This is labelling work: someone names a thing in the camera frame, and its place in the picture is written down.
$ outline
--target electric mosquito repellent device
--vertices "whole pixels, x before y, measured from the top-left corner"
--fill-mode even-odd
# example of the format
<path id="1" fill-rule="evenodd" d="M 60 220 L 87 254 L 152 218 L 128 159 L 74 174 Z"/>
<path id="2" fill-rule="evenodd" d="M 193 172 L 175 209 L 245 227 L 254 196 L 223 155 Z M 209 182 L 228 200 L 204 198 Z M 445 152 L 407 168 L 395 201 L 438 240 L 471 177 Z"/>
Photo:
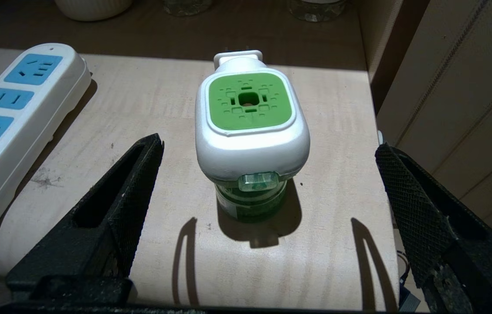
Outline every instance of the electric mosquito repellent device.
<path id="1" fill-rule="evenodd" d="M 308 125 L 290 81 L 260 51 L 220 53 L 214 66 L 196 98 L 197 161 L 228 214 L 260 221 L 280 209 L 286 181 L 306 163 Z"/>

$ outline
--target green label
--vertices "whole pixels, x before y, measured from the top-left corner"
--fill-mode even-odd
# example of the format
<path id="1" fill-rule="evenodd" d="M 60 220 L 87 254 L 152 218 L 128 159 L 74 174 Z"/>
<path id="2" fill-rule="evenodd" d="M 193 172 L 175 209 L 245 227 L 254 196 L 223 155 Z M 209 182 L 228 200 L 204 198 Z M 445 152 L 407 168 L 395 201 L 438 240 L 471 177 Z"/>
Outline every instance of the green label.
<path id="1" fill-rule="evenodd" d="M 292 115 L 284 83 L 275 74 L 236 74 L 215 79 L 209 86 L 213 123 L 224 130 L 277 126 Z"/>

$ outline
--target socket hole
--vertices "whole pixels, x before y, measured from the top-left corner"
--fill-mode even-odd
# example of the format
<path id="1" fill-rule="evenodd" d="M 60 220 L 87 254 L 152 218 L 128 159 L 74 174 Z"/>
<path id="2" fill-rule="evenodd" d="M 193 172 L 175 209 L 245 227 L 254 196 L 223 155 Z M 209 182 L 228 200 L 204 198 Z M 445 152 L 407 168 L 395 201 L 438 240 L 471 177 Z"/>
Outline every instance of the socket hole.
<path id="1" fill-rule="evenodd" d="M 259 104 L 259 96 L 257 93 L 241 93 L 238 95 L 238 101 L 244 107 L 255 106 Z"/>

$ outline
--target white ceramic pot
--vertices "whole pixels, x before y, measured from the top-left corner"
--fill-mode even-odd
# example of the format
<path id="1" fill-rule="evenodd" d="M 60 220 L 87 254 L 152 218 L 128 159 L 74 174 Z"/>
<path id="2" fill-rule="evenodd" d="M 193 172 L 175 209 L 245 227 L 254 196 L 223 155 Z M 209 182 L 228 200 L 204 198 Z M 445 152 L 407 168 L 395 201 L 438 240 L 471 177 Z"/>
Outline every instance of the white ceramic pot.
<path id="1" fill-rule="evenodd" d="M 124 12 L 133 0 L 55 0 L 62 13 L 73 20 L 104 20 Z"/>

